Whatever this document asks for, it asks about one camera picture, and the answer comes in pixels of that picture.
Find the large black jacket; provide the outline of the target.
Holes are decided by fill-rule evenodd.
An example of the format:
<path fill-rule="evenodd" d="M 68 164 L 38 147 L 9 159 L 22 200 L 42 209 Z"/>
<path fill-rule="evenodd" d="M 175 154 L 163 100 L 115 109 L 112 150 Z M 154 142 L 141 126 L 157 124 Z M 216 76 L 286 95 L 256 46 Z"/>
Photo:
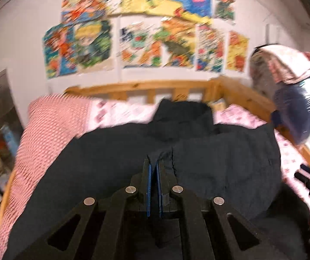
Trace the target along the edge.
<path fill-rule="evenodd" d="M 232 203 L 289 259 L 306 259 L 309 210 L 281 180 L 274 129 L 215 124 L 211 108 L 162 100 L 149 123 L 98 128 L 72 139 L 44 172 L 13 225 L 4 259 L 14 259 L 89 195 L 108 197 L 170 151 L 168 169 L 200 197 Z"/>

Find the red white striped pillow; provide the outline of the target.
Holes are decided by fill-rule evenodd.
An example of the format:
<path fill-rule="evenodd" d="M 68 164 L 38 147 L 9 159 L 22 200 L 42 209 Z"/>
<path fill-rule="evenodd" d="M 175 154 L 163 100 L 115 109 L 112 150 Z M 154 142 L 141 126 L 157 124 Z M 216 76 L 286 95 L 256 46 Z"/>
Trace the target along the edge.
<path fill-rule="evenodd" d="M 0 205 L 0 259 L 42 176 L 68 142 L 86 132 L 90 108 L 86 97 L 61 94 L 40 97 L 29 105 L 29 121 Z"/>

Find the pink patterned folded blanket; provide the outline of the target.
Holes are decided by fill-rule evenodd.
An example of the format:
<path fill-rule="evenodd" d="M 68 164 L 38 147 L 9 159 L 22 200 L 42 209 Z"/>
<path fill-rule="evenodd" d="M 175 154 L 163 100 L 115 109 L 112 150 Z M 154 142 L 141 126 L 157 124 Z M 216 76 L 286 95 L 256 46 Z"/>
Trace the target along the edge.
<path fill-rule="evenodd" d="M 251 57 L 251 63 L 266 64 L 275 83 L 287 85 L 310 78 L 310 52 L 301 52 L 284 45 L 267 45 Z"/>

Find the pink apple-print duvet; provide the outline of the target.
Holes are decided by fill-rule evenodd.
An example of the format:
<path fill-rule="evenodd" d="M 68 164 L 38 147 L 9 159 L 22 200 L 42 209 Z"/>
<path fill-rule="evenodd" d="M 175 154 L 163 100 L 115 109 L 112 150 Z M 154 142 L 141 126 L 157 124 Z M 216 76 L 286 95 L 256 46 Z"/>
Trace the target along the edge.
<path fill-rule="evenodd" d="M 156 104 L 127 103 L 115 100 L 93 100 L 90 115 L 86 122 L 86 131 L 97 128 L 113 127 L 126 123 L 148 123 L 157 110 Z M 239 105 L 231 104 L 223 111 L 213 112 L 217 123 L 233 124 L 246 128 L 256 128 L 266 122 Z M 305 162 L 297 149 L 278 131 L 276 140 L 281 154 L 281 172 L 283 181 L 288 184 L 300 199 L 310 208 L 309 190 L 302 182 L 294 178 L 294 173 Z"/>

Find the yellow bear drawing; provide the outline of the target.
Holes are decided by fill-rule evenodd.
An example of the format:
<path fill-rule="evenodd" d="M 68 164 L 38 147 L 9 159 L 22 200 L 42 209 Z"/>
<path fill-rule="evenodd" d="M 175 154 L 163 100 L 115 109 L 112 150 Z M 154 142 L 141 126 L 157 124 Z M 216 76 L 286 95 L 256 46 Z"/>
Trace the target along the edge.
<path fill-rule="evenodd" d="M 243 73 L 247 60 L 249 38 L 229 31 L 226 69 Z"/>

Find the colourful 2024 unicorn drawing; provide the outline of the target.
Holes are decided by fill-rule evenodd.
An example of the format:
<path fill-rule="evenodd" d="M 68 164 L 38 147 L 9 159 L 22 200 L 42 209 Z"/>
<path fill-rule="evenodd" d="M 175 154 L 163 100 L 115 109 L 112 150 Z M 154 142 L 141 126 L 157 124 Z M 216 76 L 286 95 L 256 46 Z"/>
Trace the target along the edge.
<path fill-rule="evenodd" d="M 197 70 L 221 73 L 223 71 L 224 48 L 225 34 L 223 31 L 207 25 L 200 25 L 198 28 Z"/>

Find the orange-haired girl drawing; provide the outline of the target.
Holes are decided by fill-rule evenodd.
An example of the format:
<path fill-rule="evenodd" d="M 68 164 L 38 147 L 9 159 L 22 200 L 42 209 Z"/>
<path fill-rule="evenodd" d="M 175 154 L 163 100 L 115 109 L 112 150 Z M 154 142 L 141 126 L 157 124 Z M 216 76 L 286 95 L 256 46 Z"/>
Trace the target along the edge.
<path fill-rule="evenodd" d="M 77 72 L 72 26 L 59 24 L 50 28 L 43 37 L 43 52 L 48 79 Z"/>

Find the green island landscape drawing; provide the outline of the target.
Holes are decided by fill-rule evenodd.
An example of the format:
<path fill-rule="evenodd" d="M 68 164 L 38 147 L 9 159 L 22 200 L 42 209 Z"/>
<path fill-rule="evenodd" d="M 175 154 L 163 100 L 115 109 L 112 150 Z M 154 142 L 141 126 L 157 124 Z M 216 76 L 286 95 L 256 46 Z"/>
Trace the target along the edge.
<path fill-rule="evenodd" d="M 168 54 L 166 66 L 192 68 L 196 52 L 196 24 L 179 18 L 163 18 L 158 39 Z"/>

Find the blonde boy green drawing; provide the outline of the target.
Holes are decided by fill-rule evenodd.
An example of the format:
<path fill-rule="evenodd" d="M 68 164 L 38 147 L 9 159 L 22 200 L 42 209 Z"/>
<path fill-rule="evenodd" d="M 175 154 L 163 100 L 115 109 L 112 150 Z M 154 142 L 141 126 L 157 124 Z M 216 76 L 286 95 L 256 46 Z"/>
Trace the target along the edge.
<path fill-rule="evenodd" d="M 114 68 L 112 34 L 109 19 L 83 22 L 73 27 L 74 50 L 78 73 Z"/>

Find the small red green drawing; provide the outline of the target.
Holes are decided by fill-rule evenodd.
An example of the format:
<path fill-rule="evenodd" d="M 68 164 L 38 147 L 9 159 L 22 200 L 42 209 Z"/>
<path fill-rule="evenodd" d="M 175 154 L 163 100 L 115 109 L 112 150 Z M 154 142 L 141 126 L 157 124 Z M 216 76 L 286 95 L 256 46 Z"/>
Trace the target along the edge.
<path fill-rule="evenodd" d="M 234 10 L 234 3 L 236 0 L 213 0 L 214 1 L 214 13 L 215 19 L 220 19 L 235 23 L 236 14 Z"/>

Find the white background fruit drawing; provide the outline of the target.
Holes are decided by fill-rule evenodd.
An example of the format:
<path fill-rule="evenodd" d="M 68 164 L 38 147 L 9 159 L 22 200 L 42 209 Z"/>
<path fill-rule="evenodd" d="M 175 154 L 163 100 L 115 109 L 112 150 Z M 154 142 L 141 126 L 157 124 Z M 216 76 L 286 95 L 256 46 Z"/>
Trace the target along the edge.
<path fill-rule="evenodd" d="M 134 22 L 120 29 L 120 57 L 122 68 L 160 67 L 162 45 L 155 38 L 155 27 Z"/>

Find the top left colourful drawing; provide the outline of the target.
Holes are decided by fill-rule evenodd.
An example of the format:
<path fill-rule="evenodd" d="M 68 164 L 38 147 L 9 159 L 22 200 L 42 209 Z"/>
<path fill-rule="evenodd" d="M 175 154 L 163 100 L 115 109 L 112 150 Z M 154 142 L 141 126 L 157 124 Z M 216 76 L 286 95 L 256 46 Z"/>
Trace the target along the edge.
<path fill-rule="evenodd" d="M 107 0 L 62 0 L 61 23 L 75 25 L 97 20 L 107 12 Z"/>

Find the wooden bed frame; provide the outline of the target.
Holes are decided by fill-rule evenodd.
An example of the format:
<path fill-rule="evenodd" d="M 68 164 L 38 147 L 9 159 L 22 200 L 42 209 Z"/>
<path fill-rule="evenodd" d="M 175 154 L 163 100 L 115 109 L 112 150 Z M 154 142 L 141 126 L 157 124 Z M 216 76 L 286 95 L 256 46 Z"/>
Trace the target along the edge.
<path fill-rule="evenodd" d="M 187 100 L 192 89 L 203 91 L 203 102 L 223 98 L 227 104 L 242 106 L 266 122 L 271 121 L 271 114 L 276 109 L 270 99 L 226 76 L 219 76 L 210 80 L 141 80 L 85 88 L 70 86 L 64 92 L 75 96 L 107 94 L 109 99 L 126 101 L 128 100 L 128 92 L 145 91 L 147 103 L 154 104 L 158 90 L 171 90 L 172 99 L 178 102 Z"/>

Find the white wall air conditioner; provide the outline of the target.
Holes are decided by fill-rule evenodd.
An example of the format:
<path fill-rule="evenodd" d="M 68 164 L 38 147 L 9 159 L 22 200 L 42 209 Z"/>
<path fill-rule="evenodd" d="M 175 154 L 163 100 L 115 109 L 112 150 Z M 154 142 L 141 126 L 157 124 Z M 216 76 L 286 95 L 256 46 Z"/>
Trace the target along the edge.
<path fill-rule="evenodd" d="M 280 39 L 280 28 L 277 25 L 267 24 L 265 27 L 265 43 L 278 44 Z"/>

